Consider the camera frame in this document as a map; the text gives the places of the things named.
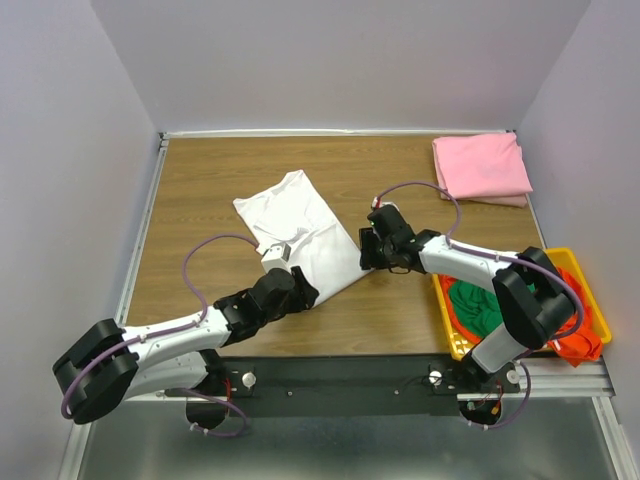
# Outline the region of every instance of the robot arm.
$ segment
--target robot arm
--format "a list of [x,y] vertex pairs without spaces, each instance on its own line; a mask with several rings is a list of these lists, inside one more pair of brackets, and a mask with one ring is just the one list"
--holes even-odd
[[131,396],[196,387],[220,373],[214,349],[251,338],[268,323],[313,306],[318,291],[299,267],[265,268],[270,269],[252,288],[219,299],[202,317],[195,313],[126,328],[107,319],[91,327],[53,366],[63,394],[101,354],[125,346],[86,372],[73,390],[68,407],[74,422],[97,420]]
[[[520,258],[558,276],[546,256],[530,247],[523,253],[496,252],[456,242],[432,230],[417,234],[393,205],[367,217],[371,228],[360,230],[363,269],[403,268],[449,275],[495,293],[504,323],[462,359],[459,381],[485,383],[504,365],[529,350],[542,348],[571,318],[575,306],[548,276],[502,258]],[[478,256],[479,252],[489,258]]]

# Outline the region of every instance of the orange cloth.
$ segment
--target orange cloth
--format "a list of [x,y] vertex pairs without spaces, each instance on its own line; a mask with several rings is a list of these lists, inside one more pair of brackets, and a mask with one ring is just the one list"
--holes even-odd
[[[569,362],[574,367],[577,367],[584,361],[595,361],[600,357],[602,353],[602,340],[598,335],[593,331],[593,311],[591,307],[587,304],[587,298],[584,294],[584,290],[578,281],[573,278],[573,276],[562,268],[558,268],[558,272],[562,276],[565,282],[569,284],[571,288],[575,290],[584,305],[584,320],[582,325],[578,329],[577,332],[569,335],[568,337],[562,338],[560,340],[552,340],[547,345],[555,352],[564,358],[567,362]],[[447,312],[449,313],[449,318],[451,319],[451,324],[460,332],[460,334],[474,344],[480,343],[482,340],[477,335],[471,333],[468,329],[466,329],[458,320],[456,316],[456,312],[453,308],[451,300],[449,299],[449,288],[457,279],[453,277],[449,277],[447,275],[440,275],[438,277],[440,279],[440,285],[444,292],[444,302],[447,306]],[[558,333],[562,333],[571,328],[576,320],[577,314],[574,314],[568,321],[565,323],[562,328],[558,331]]]

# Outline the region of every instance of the white wall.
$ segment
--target white wall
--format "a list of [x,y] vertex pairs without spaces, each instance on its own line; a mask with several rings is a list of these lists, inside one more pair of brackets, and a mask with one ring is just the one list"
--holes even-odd
[[613,329],[605,359],[637,461],[638,18],[637,0],[594,0],[518,130],[545,238],[575,250]]
[[589,0],[93,0],[156,126],[515,128]]
[[113,315],[157,136],[88,1],[0,5],[0,478],[57,477],[51,373]]

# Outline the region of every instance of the cable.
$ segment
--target cable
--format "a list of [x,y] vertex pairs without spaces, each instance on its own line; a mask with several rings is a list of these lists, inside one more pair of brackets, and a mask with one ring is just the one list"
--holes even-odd
[[496,406],[491,409],[491,413],[493,413],[494,415],[496,415],[502,408],[502,397],[504,397],[504,389],[502,388],[502,384],[500,382],[498,382],[498,388],[500,389],[498,402],[496,403]]
[[[504,390],[502,388],[502,384],[500,383],[500,380],[497,380],[496,383],[494,384],[494,386],[498,386],[498,403],[500,403],[500,400],[502,399],[502,395],[504,394]],[[487,393],[484,397],[482,397],[482,399],[480,399],[479,403],[476,404],[476,407],[479,407],[480,405],[484,405],[485,402],[488,400],[488,398],[493,395],[493,388],[491,389],[491,391],[489,393]]]
[[527,403],[529,403],[529,397],[531,397],[531,374],[529,373],[529,369],[524,363],[520,362],[520,366],[524,370],[524,374],[527,377],[527,387],[524,391],[524,398],[522,399],[522,402],[520,402],[520,405],[518,405],[518,408],[516,409],[516,411],[513,412],[509,416],[509,418],[507,418],[506,420],[503,420],[502,422],[496,423],[495,425],[484,425],[481,423],[475,423],[465,418],[465,420],[469,425],[475,425],[479,428],[482,428],[483,430],[495,430],[497,428],[506,427],[507,425],[513,423],[514,420],[522,414],[522,412],[524,411],[524,408],[527,406]]
[[249,426],[249,418],[237,405],[234,405],[233,403],[228,402],[226,400],[222,400],[221,398],[203,395],[202,393],[196,392],[195,390],[191,390],[189,388],[183,388],[182,391],[194,397],[202,398],[203,400],[207,400],[212,403],[220,404],[223,407],[227,407],[228,410],[233,410],[242,419],[242,426],[233,432],[216,432],[215,430],[209,430],[208,428],[203,428],[197,423],[191,424],[191,430],[202,432],[203,434],[210,437],[231,438],[231,437],[237,437],[238,435],[242,434]]
[[401,188],[401,187],[408,187],[409,185],[422,185],[424,187],[433,188],[434,190],[438,190],[440,193],[446,196],[449,200],[451,200],[451,202],[453,203],[453,206],[456,207],[456,221],[453,222],[453,225],[451,225],[451,228],[446,233],[446,236],[447,238],[449,238],[451,235],[453,235],[453,232],[455,232],[460,226],[460,221],[462,220],[462,209],[460,208],[460,204],[458,203],[458,201],[455,198],[453,198],[447,190],[436,185],[435,183],[422,182],[420,180],[415,180],[411,182],[402,182],[396,185],[392,185],[391,187],[379,193],[378,196],[373,198],[373,201],[376,204],[376,208],[380,208],[380,202],[382,201],[382,197],[384,197],[387,193],[393,192],[394,190],[397,190],[398,188]]
[[189,279],[189,276],[187,275],[187,264],[189,263],[189,259],[193,256],[194,253],[196,253],[205,245],[219,238],[238,238],[240,240],[244,240],[247,243],[250,243],[253,246],[253,248],[258,248],[258,242],[256,242],[253,238],[247,237],[246,235],[240,235],[238,233],[221,233],[219,235],[214,235],[213,237],[203,240],[198,245],[193,247],[191,251],[185,255],[184,260],[182,261],[182,270],[181,270],[182,280],[184,280],[184,283],[187,285],[189,290],[191,290],[193,294],[196,297],[198,297],[198,300],[200,300],[200,304],[202,305],[202,313],[200,314],[200,321],[204,320],[204,317],[207,316],[207,310],[209,309],[209,304],[207,303],[207,299],[204,298],[203,293],[200,290],[198,290],[196,286]]
[[449,247],[451,247],[452,249],[457,250],[459,252],[468,253],[468,254],[471,254],[471,255],[475,255],[477,257],[488,258],[488,259],[491,259],[491,260],[498,260],[498,261],[503,261],[503,262],[509,262],[509,263],[515,263],[515,264],[518,264],[518,265],[522,265],[523,267],[530,268],[531,270],[535,270],[536,272],[543,274],[544,276],[546,276],[550,280],[552,280],[552,281],[556,282],[557,284],[559,284],[564,289],[565,293],[571,299],[571,302],[573,303],[573,305],[576,308],[576,311],[578,313],[578,318],[577,318],[575,324],[571,328],[569,328],[565,332],[558,333],[557,335],[554,335],[552,337],[552,340],[560,340],[561,338],[568,337],[569,335],[572,335],[573,333],[578,331],[578,329],[582,326],[582,322],[584,321],[584,317],[585,317],[584,306],[582,305],[582,302],[580,301],[580,297],[578,297],[578,294],[575,292],[575,290],[573,290],[573,288],[571,288],[571,286],[569,286],[569,284],[567,284],[567,282],[565,282],[561,277],[559,277],[558,275],[555,275],[554,273],[550,272],[549,270],[547,270],[545,268],[542,268],[539,265],[536,265],[535,263],[529,262],[527,260],[523,260],[521,258],[515,258],[515,257],[508,257],[508,256],[500,255],[498,252],[495,252],[495,253],[483,252],[481,250],[476,250],[475,248],[465,247],[465,246],[459,245],[457,243],[454,243],[451,240],[451,235],[453,235],[453,233],[460,226],[460,221],[462,220],[462,209],[460,208],[460,204],[458,203],[458,201],[455,198],[453,198],[453,196],[446,189],[444,189],[444,188],[442,188],[442,187],[440,187],[440,186],[438,186],[438,185],[436,185],[434,183],[423,182],[423,181],[419,181],[419,180],[398,183],[396,185],[393,185],[393,186],[387,188],[386,190],[384,190],[380,194],[378,194],[376,197],[374,197],[374,202],[375,202],[376,208],[380,207],[380,203],[381,203],[382,197],[384,195],[386,195],[387,193],[392,192],[392,191],[394,191],[394,190],[396,190],[398,188],[406,187],[406,186],[409,186],[409,185],[422,185],[422,186],[425,186],[425,187],[433,188],[433,189],[439,191],[440,193],[442,193],[443,195],[445,195],[449,200],[451,200],[451,203],[453,203],[453,206],[456,209],[456,220],[455,220],[455,222],[453,222],[453,225],[451,226],[449,231],[445,234],[445,239],[446,239],[447,245],[449,245]]
[[[191,251],[189,253],[187,253],[187,255],[184,257],[184,260],[182,262],[182,279],[184,280],[184,283],[187,285],[187,287],[189,288],[189,290],[191,290],[200,300],[201,304],[202,304],[202,312],[200,313],[200,317],[198,320],[193,320],[189,323],[186,323],[185,325],[181,325],[179,327],[172,327],[172,328],[167,328],[164,330],[158,330],[156,332],[151,332],[149,334],[147,334],[145,337],[142,336],[136,336],[133,338],[130,338],[129,340],[125,340],[122,341],[110,348],[108,348],[107,350],[105,350],[104,352],[102,352],[100,355],[98,355],[96,358],[94,358],[93,360],[91,360],[91,362],[89,362],[89,364],[84,367],[80,373],[76,376],[76,378],[74,378],[74,380],[71,382],[71,385],[69,385],[69,387],[67,388],[66,392],[64,393],[64,396],[62,397],[62,404],[60,406],[60,413],[62,414],[62,416],[66,419],[72,419],[73,415],[69,412],[69,402],[71,401],[71,397],[73,396],[73,394],[75,393],[76,389],[78,388],[78,385],[80,385],[80,383],[85,379],[85,377],[87,375],[89,375],[89,373],[98,365],[100,364],[102,361],[104,361],[106,358],[111,357],[112,355],[114,355],[116,352],[118,352],[119,350],[122,350],[123,348],[126,348],[130,345],[134,345],[136,343],[142,343],[148,339],[152,339],[152,338],[157,338],[157,337],[161,337],[164,335],[171,335],[174,333],[179,333],[179,332],[183,332],[185,330],[188,330],[192,327],[197,326],[201,321],[203,321],[206,316],[207,316],[207,310],[209,309],[209,305],[207,304],[207,300],[205,299],[204,295],[202,294],[202,292],[200,290],[198,290],[195,285],[193,285],[193,283],[191,282],[191,280],[189,280],[189,276],[187,275],[187,264],[189,263],[189,259],[193,256],[194,253],[196,253],[200,248],[204,247],[205,245],[213,242],[214,240],[217,240],[219,238],[238,238],[240,240],[244,240],[246,242],[248,242],[249,244],[251,244],[254,248],[258,247],[258,244],[255,242],[255,240],[253,240],[252,238],[249,238],[245,235],[239,235],[236,233],[222,233],[219,235],[214,235],[213,237],[210,237],[202,242],[200,242],[198,245],[196,245],[194,248],[191,249]],[[216,399],[215,400],[217,403],[221,403],[222,401]],[[241,410],[236,407],[235,405],[233,407],[229,407],[232,410],[234,410],[235,412],[241,412]]]
[[225,389],[227,391],[227,402],[231,403],[231,381],[228,378],[224,379]]

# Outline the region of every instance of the metal frame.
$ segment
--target metal frame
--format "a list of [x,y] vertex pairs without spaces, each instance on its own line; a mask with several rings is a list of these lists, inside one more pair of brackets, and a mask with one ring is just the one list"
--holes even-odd
[[618,423],[611,399],[594,397],[593,406],[600,421],[600,428],[602,428],[616,475],[620,480],[635,480],[639,478],[627,438],[622,426]]
[[[163,134],[160,135],[160,138],[161,141],[156,159],[156,167],[153,171],[151,186],[149,188],[149,193],[147,194],[147,200],[142,220],[140,222],[140,228],[138,229],[136,243],[133,248],[133,253],[131,254],[131,259],[129,260],[127,276],[125,278],[122,293],[120,294],[120,301],[118,302],[116,315],[114,317],[116,323],[121,326],[124,325],[127,320],[127,313],[129,310],[129,304],[131,303],[133,287],[138,275],[138,267],[140,266],[140,258],[142,257],[142,250],[144,248],[144,241],[149,229],[151,211],[153,210],[153,204],[156,199],[160,176],[162,174],[162,167],[164,166],[164,159],[167,156],[169,141],[165,140]],[[60,467],[58,480],[77,480],[78,475],[80,474],[80,468],[82,467],[82,458],[84,456],[84,451],[87,448],[90,433],[91,424],[73,424],[71,427],[71,434],[69,435],[69,440],[67,442],[67,448],[65,449],[64,457],[62,459],[62,466]]]
[[[129,262],[127,277],[123,286],[120,302],[117,307],[116,321],[119,325],[125,325],[135,281],[140,266],[144,242],[146,239],[153,204],[155,201],[162,167],[164,165],[169,140],[171,138],[207,138],[207,137],[278,137],[278,136],[351,136],[351,135],[431,135],[431,134],[479,134],[504,130],[338,130],[338,129],[277,129],[277,130],[215,130],[207,132],[174,132],[162,133],[160,149],[158,151],[157,164],[143,218],[136,238],[133,254]],[[540,230],[538,219],[529,198],[529,208],[534,218],[542,245],[546,247],[544,237]],[[611,459],[619,479],[638,479],[638,472],[626,443],[626,437],[622,427],[617,422],[615,412],[609,397],[614,395],[612,384],[606,370],[604,361],[582,365],[573,369],[559,359],[554,358],[530,358],[526,360],[532,375],[532,397],[557,398],[557,397],[592,397],[596,414],[600,421]],[[521,387],[525,386],[524,375],[521,374]],[[518,397],[522,394],[509,394]],[[475,398],[474,395],[459,395],[459,400]],[[184,399],[167,398],[164,393],[145,395],[144,398],[133,398],[127,401],[184,401]],[[74,425],[67,443],[65,455],[58,476],[59,480],[77,480],[82,466],[84,451],[87,447],[91,424]]]

